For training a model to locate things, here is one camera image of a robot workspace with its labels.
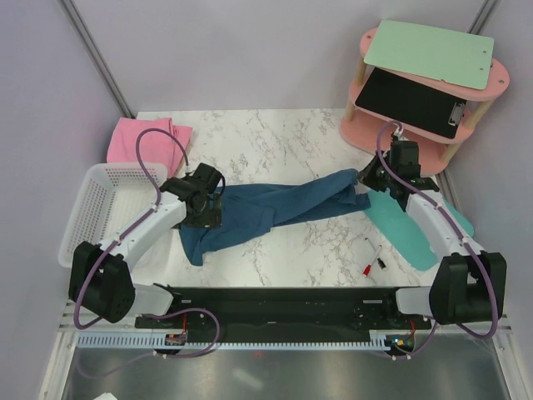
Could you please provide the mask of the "blue t shirt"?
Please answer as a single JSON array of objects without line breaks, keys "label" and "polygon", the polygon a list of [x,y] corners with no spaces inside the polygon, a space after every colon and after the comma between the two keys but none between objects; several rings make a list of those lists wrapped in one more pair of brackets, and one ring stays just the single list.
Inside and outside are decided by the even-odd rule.
[{"label": "blue t shirt", "polygon": [[222,225],[182,227],[180,239],[187,260],[203,264],[203,256],[246,243],[273,228],[362,212],[371,206],[366,193],[356,192],[357,170],[334,172],[301,185],[253,183],[226,187]]}]

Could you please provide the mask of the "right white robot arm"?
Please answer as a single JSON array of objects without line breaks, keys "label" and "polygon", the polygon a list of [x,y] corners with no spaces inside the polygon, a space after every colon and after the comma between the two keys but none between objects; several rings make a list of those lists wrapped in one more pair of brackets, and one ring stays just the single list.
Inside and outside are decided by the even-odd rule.
[{"label": "right white robot arm", "polygon": [[487,252],[459,225],[428,177],[404,178],[391,169],[387,152],[377,152],[357,175],[360,183],[389,193],[426,236],[440,265],[429,287],[400,289],[381,307],[383,322],[400,328],[412,314],[456,325],[478,338],[494,334],[503,314],[507,264]]}]

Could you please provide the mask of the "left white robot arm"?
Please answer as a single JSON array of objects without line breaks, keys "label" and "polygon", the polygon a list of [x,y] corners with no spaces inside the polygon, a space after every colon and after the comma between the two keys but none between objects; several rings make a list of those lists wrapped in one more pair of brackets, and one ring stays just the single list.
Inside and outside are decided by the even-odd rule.
[{"label": "left white robot arm", "polygon": [[144,254],[175,226],[218,228],[222,225],[218,172],[194,172],[156,185],[156,199],[133,222],[114,235],[75,249],[68,297],[75,302],[73,322],[80,330],[105,320],[117,323],[128,315],[153,314],[165,328],[182,320],[182,306],[156,285],[136,285],[132,270]]}]

